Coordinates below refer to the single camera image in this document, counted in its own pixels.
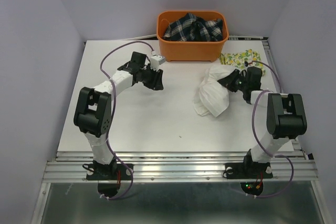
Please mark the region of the orange plastic basket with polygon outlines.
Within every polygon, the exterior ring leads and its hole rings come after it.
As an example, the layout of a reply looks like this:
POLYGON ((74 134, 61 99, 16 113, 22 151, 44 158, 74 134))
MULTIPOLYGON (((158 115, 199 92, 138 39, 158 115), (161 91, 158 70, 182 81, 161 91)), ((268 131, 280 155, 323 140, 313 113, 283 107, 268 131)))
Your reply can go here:
POLYGON ((158 15, 156 36, 159 40, 161 54, 167 61, 216 61, 221 55, 224 43, 228 40, 229 32, 223 14, 213 10, 169 10, 158 15), (181 42, 163 39, 164 33, 171 22, 187 13, 192 13, 205 20, 221 19, 223 21, 223 40, 216 42, 181 42))

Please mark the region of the white skirt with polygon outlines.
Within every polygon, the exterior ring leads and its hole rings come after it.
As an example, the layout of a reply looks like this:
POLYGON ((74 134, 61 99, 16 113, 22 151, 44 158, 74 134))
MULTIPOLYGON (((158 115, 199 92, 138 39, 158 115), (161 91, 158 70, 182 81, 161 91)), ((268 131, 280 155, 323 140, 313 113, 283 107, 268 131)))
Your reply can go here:
POLYGON ((213 65, 193 98, 193 107, 199 116, 212 115, 215 118, 229 107, 229 91, 218 80, 228 77, 236 68, 230 65, 213 65))

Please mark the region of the aluminium right side rail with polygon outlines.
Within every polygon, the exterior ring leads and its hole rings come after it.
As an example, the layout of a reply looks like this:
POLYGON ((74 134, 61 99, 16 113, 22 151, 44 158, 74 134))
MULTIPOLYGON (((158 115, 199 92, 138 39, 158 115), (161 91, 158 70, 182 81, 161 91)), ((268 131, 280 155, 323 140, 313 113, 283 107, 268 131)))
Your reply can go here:
POLYGON ((265 98, 267 131, 260 142, 274 156, 287 142, 305 134, 307 119, 300 94, 269 92, 265 98))

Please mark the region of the aluminium front rail frame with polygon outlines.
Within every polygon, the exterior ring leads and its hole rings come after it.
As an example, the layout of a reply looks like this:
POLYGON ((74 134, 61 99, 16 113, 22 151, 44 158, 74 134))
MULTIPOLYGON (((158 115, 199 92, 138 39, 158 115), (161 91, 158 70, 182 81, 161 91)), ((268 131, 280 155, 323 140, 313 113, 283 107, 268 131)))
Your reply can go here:
MULTIPOLYGON (((135 183, 196 183, 229 182, 222 177, 225 163, 241 162, 243 152, 122 152, 117 154, 125 163, 134 165, 135 183)), ((318 180, 319 174, 314 160, 309 160, 303 151, 284 153, 294 166, 293 181, 318 180)), ((44 183, 83 183, 86 180, 84 163, 91 163, 91 152, 57 152, 56 158, 47 162, 44 183)), ((271 161, 271 182, 288 181, 290 164, 285 158, 271 161)))

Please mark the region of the lemon print skirt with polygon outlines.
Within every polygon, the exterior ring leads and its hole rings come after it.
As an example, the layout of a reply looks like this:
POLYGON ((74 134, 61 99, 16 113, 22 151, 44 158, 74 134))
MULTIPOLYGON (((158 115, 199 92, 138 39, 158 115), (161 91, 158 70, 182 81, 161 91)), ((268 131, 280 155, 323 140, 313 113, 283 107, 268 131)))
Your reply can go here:
POLYGON ((248 66, 260 68, 263 76, 266 74, 264 65, 256 62, 261 61, 260 53, 252 49, 247 49, 243 52, 221 53, 219 60, 221 64, 231 65, 239 70, 246 69, 247 67, 245 63, 248 63, 248 66))

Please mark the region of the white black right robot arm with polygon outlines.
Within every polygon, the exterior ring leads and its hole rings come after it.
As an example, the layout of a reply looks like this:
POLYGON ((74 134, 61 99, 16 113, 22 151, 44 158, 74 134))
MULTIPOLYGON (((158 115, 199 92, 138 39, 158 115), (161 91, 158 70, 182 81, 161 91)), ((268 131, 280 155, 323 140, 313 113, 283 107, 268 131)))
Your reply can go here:
POLYGON ((252 115, 258 105, 266 107, 266 132, 248 150, 241 163, 226 163, 223 177, 227 179, 272 178, 270 161, 289 140, 304 135, 307 119, 300 94, 281 94, 261 89, 263 71, 258 67, 234 70, 218 81, 231 92, 241 91, 243 99, 252 104, 252 115))

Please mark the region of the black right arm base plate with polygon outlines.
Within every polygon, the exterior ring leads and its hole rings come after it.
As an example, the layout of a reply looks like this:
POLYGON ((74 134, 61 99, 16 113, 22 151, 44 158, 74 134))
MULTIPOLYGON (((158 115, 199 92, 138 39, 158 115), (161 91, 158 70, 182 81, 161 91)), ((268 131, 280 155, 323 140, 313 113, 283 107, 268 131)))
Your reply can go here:
POLYGON ((227 179, 273 178, 270 163, 226 163, 222 176, 227 179))

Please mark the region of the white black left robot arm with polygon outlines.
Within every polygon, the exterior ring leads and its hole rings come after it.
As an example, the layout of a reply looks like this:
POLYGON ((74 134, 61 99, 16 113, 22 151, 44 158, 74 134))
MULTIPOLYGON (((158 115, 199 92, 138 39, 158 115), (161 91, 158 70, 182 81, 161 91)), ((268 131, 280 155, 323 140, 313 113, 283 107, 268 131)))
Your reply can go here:
POLYGON ((87 180, 113 180, 120 176, 121 167, 108 141, 116 97, 139 82, 151 90, 163 90, 160 66, 164 62, 165 58, 155 52, 151 57, 133 52, 130 61, 120 66, 107 81, 80 90, 73 122, 85 135, 93 152, 92 163, 83 165, 87 180))

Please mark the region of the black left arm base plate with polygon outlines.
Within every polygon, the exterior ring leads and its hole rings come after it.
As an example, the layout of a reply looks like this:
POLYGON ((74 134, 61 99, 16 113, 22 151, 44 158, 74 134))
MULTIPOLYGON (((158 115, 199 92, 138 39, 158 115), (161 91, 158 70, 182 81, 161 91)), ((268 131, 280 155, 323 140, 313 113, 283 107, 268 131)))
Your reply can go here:
POLYGON ((117 180, 130 181, 131 175, 126 167, 120 163, 113 163, 110 167, 109 165, 99 165, 99 164, 83 164, 82 166, 86 170, 86 180, 88 181, 101 181, 101 180, 117 180))

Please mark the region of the dark plaid skirt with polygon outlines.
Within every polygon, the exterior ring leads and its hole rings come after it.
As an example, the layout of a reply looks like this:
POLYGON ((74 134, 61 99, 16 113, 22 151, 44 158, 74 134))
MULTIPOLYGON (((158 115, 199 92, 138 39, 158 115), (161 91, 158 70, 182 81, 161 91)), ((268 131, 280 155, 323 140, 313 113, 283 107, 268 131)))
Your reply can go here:
POLYGON ((218 42, 223 37, 223 20, 205 20, 192 13, 169 23, 163 39, 177 42, 218 42))

